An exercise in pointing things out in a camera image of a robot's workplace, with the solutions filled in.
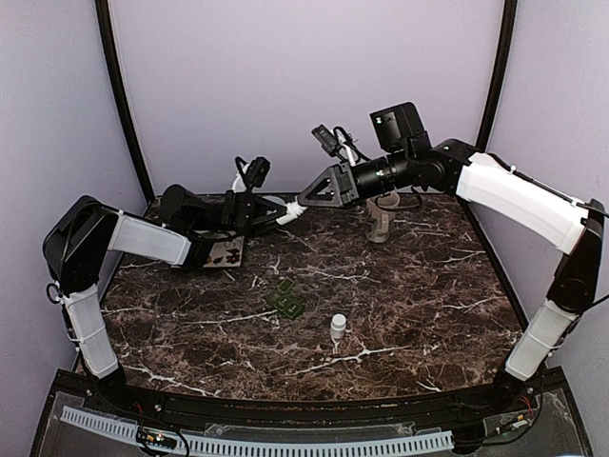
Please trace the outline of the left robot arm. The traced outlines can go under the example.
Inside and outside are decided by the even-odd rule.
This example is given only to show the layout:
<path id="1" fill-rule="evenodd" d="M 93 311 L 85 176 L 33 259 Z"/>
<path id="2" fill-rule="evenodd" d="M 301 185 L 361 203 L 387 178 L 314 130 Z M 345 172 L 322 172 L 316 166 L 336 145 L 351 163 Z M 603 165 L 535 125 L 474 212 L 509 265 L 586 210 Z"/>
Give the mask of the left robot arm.
<path id="1" fill-rule="evenodd" d="M 61 307 L 71 342 L 89 372 L 102 380 L 121 370 L 99 303 L 99 275 L 108 252 L 198 269 L 215 245 L 260 234 L 297 215 L 293 204 L 250 189 L 230 189 L 223 200 L 211 202 L 172 185 L 162 195 L 157 222 L 84 195 L 44 240 L 51 277 L 47 298 Z"/>

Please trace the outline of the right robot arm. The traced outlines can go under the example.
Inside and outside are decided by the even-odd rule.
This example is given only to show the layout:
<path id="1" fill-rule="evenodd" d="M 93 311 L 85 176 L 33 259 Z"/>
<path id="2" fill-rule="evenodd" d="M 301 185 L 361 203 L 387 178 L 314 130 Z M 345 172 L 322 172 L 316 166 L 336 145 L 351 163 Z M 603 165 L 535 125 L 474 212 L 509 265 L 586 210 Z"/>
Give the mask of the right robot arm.
<path id="1" fill-rule="evenodd" d="M 522 385 L 555 350 L 567 331 L 599 303 L 603 248 L 602 203 L 588 203 L 552 189 L 457 139 L 431 144 L 415 105 L 406 102 L 370 115 L 385 155 L 343 160 L 298 196 L 303 207 L 349 208 L 391 190 L 434 189 L 479 204 L 546 239 L 562 259 L 544 302 L 507 356 L 502 377 L 485 393 L 486 405 L 504 413 L 522 396 Z"/>

